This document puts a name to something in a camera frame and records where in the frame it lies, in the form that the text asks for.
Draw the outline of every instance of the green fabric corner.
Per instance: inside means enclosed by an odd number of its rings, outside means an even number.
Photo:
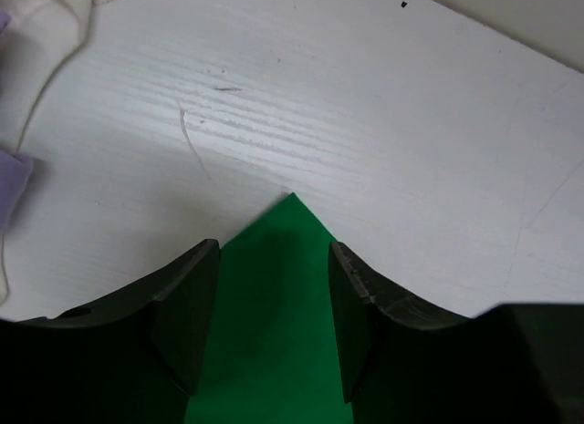
[[[295,195],[222,249],[187,424],[350,424],[329,298],[334,238]]]

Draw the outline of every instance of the purple fabric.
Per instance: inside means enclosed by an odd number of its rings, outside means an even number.
[[[10,15],[4,11],[0,11],[0,34],[4,32],[8,23],[10,23]]]
[[[0,150],[0,233],[8,225],[32,171],[32,158]]]

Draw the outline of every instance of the white table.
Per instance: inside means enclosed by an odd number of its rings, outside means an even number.
[[[582,301],[583,129],[583,76],[431,0],[119,0],[29,124],[0,316],[116,290],[288,191],[458,313]]]

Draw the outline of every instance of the purple cloth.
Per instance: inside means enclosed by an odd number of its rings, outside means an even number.
[[[4,32],[8,23],[10,23],[10,15],[4,11],[0,11],[0,34]]]
[[[32,158],[10,155],[0,150],[0,233],[8,225],[32,171]]]

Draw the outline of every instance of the wood grain texture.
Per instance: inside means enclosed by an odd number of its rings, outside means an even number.
[[[582,301],[582,125],[580,74],[430,0],[114,2],[30,123],[0,315],[58,315],[288,191],[457,313]]]

